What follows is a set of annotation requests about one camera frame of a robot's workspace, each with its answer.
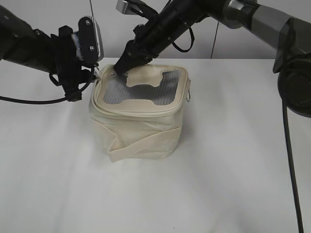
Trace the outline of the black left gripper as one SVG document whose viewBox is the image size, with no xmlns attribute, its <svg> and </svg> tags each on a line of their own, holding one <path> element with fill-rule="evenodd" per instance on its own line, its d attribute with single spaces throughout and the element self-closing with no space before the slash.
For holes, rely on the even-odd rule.
<svg viewBox="0 0 311 233">
<path fill-rule="evenodd" d="M 77 56 L 77 47 L 73 40 L 73 29 L 63 26 L 58 35 L 51 35 L 55 54 L 55 71 L 50 71 L 50 80 L 65 92 L 65 100 L 76 102 L 82 99 L 82 92 L 93 82 L 97 63 L 89 63 Z"/>
</svg>

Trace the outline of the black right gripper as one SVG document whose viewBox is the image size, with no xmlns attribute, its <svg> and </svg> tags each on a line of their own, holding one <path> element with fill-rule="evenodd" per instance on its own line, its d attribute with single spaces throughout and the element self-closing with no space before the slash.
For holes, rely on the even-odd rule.
<svg viewBox="0 0 311 233">
<path fill-rule="evenodd" d="M 136 6 L 139 15 L 148 19 L 145 24 L 134 28 L 135 38 L 127 42 L 125 51 L 115 63 L 117 74 L 143 66 L 157 58 L 169 45 L 181 53 L 189 52 L 195 42 L 192 25 L 207 17 L 197 0 L 170 0 L 161 12 L 140 0 L 130 0 Z M 176 40 L 186 31 L 190 33 L 190 46 L 183 49 Z"/>
</svg>

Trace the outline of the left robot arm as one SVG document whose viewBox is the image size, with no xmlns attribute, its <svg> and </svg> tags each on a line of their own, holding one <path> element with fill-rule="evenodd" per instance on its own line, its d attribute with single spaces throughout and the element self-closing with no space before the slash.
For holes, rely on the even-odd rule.
<svg viewBox="0 0 311 233">
<path fill-rule="evenodd" d="M 94 16 L 78 21 L 78 31 L 65 25 L 58 34 L 33 29 L 5 7 L 0 8 L 0 58 L 48 73 L 62 87 L 64 97 L 55 100 L 19 100 L 2 96 L 2 101 L 48 105 L 82 99 L 82 92 L 96 79 L 95 69 L 104 56 L 99 26 Z"/>
</svg>

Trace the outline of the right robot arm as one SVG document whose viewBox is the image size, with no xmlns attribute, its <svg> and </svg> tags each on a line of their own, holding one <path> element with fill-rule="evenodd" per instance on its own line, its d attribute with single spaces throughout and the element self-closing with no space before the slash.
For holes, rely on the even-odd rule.
<svg viewBox="0 0 311 233">
<path fill-rule="evenodd" d="M 311 25 L 255 0 L 170 0 L 157 12 L 140 0 L 120 0 L 117 11 L 147 22 L 134 28 L 114 66 L 118 74 L 157 58 L 193 24 L 211 17 L 230 29 L 245 28 L 276 50 L 273 72 L 285 106 L 298 115 L 311 115 Z"/>
</svg>

